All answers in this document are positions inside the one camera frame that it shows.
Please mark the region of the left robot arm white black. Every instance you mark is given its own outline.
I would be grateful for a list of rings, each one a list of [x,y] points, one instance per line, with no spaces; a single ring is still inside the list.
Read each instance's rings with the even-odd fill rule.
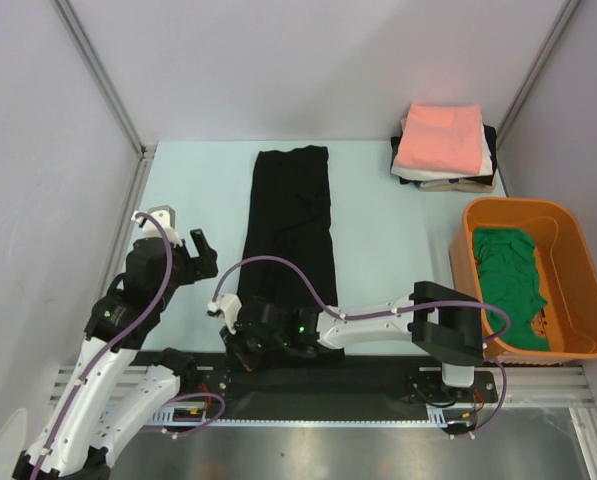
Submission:
[[[198,401],[194,415],[224,402],[208,391],[195,358],[167,348],[116,405],[111,395],[180,286],[216,277],[217,253],[202,230],[190,233],[198,254],[172,233],[135,241],[126,268],[93,307],[76,366],[56,409],[14,467],[15,479],[107,479],[118,457],[162,406]]]

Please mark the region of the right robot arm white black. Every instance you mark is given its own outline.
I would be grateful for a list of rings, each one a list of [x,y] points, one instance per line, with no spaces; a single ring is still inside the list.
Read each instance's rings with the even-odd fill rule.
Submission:
[[[235,294],[218,295],[208,312],[224,321],[227,353],[248,372],[326,364],[356,344],[405,342],[440,362],[441,393],[462,401],[474,391],[475,370],[483,363],[481,308],[473,297],[420,281],[407,297],[348,312],[242,302]]]

